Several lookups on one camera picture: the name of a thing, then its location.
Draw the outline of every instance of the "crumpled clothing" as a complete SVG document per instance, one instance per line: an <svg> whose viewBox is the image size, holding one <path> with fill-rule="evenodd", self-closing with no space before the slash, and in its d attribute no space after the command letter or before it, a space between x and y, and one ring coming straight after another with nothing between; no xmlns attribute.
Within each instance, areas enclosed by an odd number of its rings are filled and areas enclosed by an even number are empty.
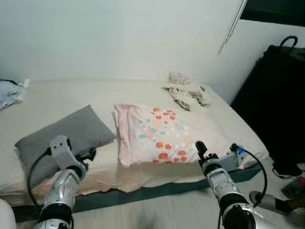
<svg viewBox="0 0 305 229"><path fill-rule="evenodd" d="M21 102L26 94L25 88L23 83L18 84L13 80L0 79L0 110L15 102Z"/></svg>
<svg viewBox="0 0 305 229"><path fill-rule="evenodd" d="M174 101L187 111L200 111L200 107L208 107L212 100L203 86L181 73L170 72L168 89Z"/></svg>

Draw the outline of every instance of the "mattress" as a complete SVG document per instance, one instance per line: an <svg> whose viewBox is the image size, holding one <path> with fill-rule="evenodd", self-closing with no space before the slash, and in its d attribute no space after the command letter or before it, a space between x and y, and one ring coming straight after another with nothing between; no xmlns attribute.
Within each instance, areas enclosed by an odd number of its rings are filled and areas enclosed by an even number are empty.
<svg viewBox="0 0 305 229"><path fill-rule="evenodd" d="M156 81L62 81L34 83L23 103L0 112L0 198L12 206L30 204L25 192L24 173L14 144L22 137L53 123L88 104L99 118L116 133L115 103L145 104L147 106L181 109L168 92L161 89L164 82ZM262 141L242 118L209 86L205 88L213 102L209 107L215 120L229 139L242 145L259 159L268 155ZM243 167L254 161L249 158ZM53 179L46 180L33 190L38 202L43 202ZM196 182L203 176L197 164L141 164L123 168L118 162L118 143L97 149L96 158L89 164L85 179L80 184L81 194L115 188L131 192L140 187L156 187L175 182Z"/></svg>

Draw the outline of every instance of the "floor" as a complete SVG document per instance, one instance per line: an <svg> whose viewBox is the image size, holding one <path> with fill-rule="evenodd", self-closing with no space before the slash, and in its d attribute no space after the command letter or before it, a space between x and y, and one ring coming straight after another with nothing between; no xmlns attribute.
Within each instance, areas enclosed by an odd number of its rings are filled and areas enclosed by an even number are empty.
<svg viewBox="0 0 305 229"><path fill-rule="evenodd" d="M268 173L267 193L286 199L280 189L291 182L276 177L272 169L272 159L262 161ZM262 172L253 179L238 184L246 197L253 190L262 190ZM289 216L257 208L269 221L282 229L304 229L305 209L298 209ZM217 228L218 204L210 188L180 195L148 199L129 204L101 208L73 214L75 229L188 229ZM31 228L31 222L17 224L17 229Z"/></svg>

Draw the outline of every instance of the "black suitcase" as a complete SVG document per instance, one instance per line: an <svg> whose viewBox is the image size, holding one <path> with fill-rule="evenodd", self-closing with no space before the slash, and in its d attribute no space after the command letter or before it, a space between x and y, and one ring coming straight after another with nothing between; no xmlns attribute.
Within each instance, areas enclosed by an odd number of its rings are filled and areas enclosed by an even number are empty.
<svg viewBox="0 0 305 229"><path fill-rule="evenodd" d="M284 47L294 39L292 47ZM234 98L231 107L257 133L279 173L296 175L305 162L305 49L297 37L269 46Z"/></svg>

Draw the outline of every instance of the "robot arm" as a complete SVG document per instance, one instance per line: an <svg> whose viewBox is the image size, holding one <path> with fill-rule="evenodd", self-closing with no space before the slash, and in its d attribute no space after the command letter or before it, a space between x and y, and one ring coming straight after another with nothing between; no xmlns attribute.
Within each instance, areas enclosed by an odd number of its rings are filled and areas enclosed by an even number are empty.
<svg viewBox="0 0 305 229"><path fill-rule="evenodd" d="M33 229L71 229L75 196L88 168L82 159L93 159L95 152L78 161L69 139L62 135L50 141L50 149L61 172L45 197L39 223Z"/></svg>
<svg viewBox="0 0 305 229"><path fill-rule="evenodd" d="M207 151L203 142L197 142L199 164L207 177L213 193L218 199L220 214L225 229L276 229L277 227L264 219L232 181L228 171L239 167L245 159L243 152L234 151L223 158L217 155L204 157Z"/></svg>

